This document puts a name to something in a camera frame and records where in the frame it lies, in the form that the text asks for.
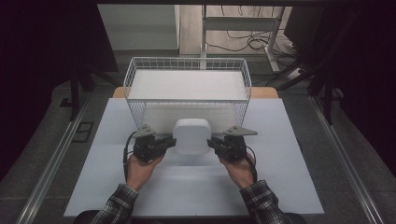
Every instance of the white table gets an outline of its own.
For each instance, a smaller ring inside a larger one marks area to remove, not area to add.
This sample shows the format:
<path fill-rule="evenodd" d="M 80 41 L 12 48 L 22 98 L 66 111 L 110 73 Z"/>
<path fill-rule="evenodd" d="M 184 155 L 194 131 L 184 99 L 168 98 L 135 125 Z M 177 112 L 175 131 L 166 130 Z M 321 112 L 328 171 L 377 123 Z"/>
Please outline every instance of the white table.
<path fill-rule="evenodd" d="M 284 212 L 323 213 L 312 179 L 298 147 L 281 99 L 252 99 L 244 127 L 257 156 L 259 179 L 265 179 Z M 102 209 L 124 182 L 122 152 L 135 130 L 125 99 L 109 99 L 73 195 L 64 213 L 77 216 Z M 150 181 L 140 191 L 136 217 L 243 216 L 248 211 L 213 151 L 196 158 L 180 158 L 170 148 Z"/>

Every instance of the metal rail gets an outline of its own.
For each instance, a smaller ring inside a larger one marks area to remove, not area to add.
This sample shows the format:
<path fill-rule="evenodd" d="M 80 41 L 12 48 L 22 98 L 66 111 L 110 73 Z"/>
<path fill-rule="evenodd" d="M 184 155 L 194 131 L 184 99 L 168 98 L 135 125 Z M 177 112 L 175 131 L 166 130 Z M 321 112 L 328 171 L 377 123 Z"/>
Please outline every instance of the metal rail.
<path fill-rule="evenodd" d="M 373 224 L 383 224 L 385 223 L 382 217 L 379 214 L 379 211 L 375 205 L 375 202 L 370 195 L 369 190 L 364 185 L 361 177 L 358 175 L 355 167 L 352 164 L 352 161 L 347 155 L 347 151 L 341 143 L 338 135 L 332 125 L 329 125 L 326 119 L 324 118 L 322 111 L 323 108 L 318 101 L 317 97 L 310 96 L 309 97 L 312 105 L 314 106 L 318 118 L 320 120 L 321 125 L 327 136 L 329 137 L 330 142 L 332 143 L 332 147 L 334 148 L 335 153 L 341 163 L 341 166 L 346 173 L 346 177 L 348 178 L 350 185 L 352 186 L 355 194 L 358 197 L 359 202 L 361 203 L 361 207 L 363 208 L 364 213 L 369 219 L 370 223 Z"/>
<path fill-rule="evenodd" d="M 66 150 L 69 147 L 73 135 L 76 132 L 78 124 L 81 121 L 82 116 L 84 115 L 85 109 L 87 108 L 87 104 L 90 100 L 90 96 L 90 93 L 85 93 L 82 95 L 80 105 L 81 109 L 78 111 L 74 121 L 71 121 L 67 126 L 61 142 L 56 147 L 54 153 L 52 154 L 52 157 L 49 159 L 45 170 L 38 179 L 37 184 L 35 185 L 35 188 L 30 195 L 29 200 L 22 209 L 20 217 L 18 218 L 16 223 L 25 224 L 32 223 L 34 221 L 35 215 L 37 214 L 38 209 L 40 208 L 44 197 L 46 196 L 47 191 L 50 188 L 53 177 L 55 177 L 56 172 L 61 165 L 62 159 L 64 158 L 64 154 L 66 153 Z"/>

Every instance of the plaid sleeve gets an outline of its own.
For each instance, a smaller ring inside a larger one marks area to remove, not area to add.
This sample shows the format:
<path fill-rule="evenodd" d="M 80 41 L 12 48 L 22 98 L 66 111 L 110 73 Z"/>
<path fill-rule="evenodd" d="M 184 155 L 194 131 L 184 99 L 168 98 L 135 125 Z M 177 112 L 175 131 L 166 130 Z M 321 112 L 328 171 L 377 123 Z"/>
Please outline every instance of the plaid sleeve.
<path fill-rule="evenodd" d="M 239 191 L 250 216 L 259 224 L 289 224 L 290 220 L 277 207 L 278 198 L 265 180 L 258 181 Z"/>
<path fill-rule="evenodd" d="M 93 223 L 125 223 L 134 210 L 137 191 L 125 184 L 119 184 L 116 192 L 108 199 L 105 208 L 92 220 Z"/>

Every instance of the wall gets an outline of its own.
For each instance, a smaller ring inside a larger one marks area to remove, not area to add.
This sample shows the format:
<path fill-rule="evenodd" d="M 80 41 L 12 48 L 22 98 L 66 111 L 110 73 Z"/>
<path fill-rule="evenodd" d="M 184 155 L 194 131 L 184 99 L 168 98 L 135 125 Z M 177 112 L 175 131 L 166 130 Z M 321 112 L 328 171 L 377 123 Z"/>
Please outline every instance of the wall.
<path fill-rule="evenodd" d="M 178 49 L 178 6 L 98 7 L 113 50 Z"/>

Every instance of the wrist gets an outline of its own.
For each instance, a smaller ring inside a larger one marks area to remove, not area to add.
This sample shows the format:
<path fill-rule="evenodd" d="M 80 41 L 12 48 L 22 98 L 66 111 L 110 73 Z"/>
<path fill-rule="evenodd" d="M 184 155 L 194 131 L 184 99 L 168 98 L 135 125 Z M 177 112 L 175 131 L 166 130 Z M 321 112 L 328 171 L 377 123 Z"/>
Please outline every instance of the wrist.
<path fill-rule="evenodd" d="M 126 185 L 129 188 L 134 189 L 136 191 L 139 191 L 143 187 L 142 184 L 139 184 L 137 181 L 133 181 L 133 180 L 127 180 Z"/>
<path fill-rule="evenodd" d="M 237 185 L 240 189 L 245 189 L 252 184 L 253 184 L 253 180 L 247 179 L 247 180 L 239 181 Z"/>

